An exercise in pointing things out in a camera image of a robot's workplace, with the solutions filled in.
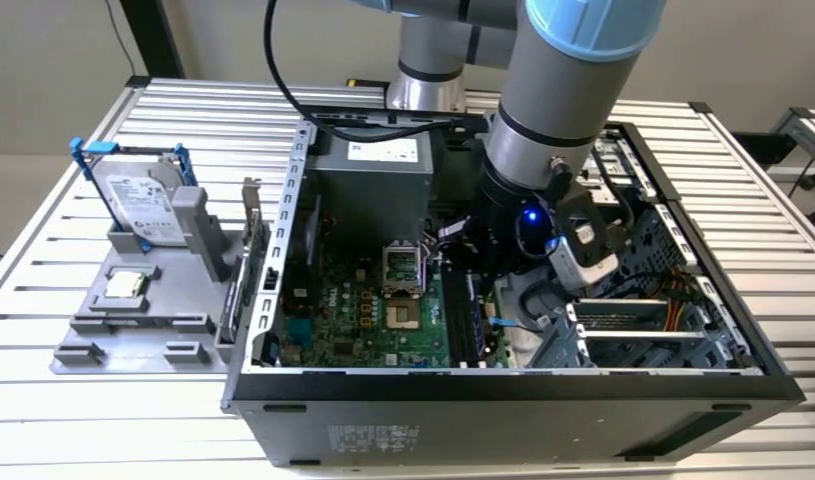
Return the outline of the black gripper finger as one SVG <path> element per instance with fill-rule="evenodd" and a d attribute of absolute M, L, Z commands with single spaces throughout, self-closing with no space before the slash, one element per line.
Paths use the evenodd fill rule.
<path fill-rule="evenodd" d="M 487 240 L 482 233 L 454 233 L 439 237 L 439 250 L 456 270 L 484 272 Z"/>

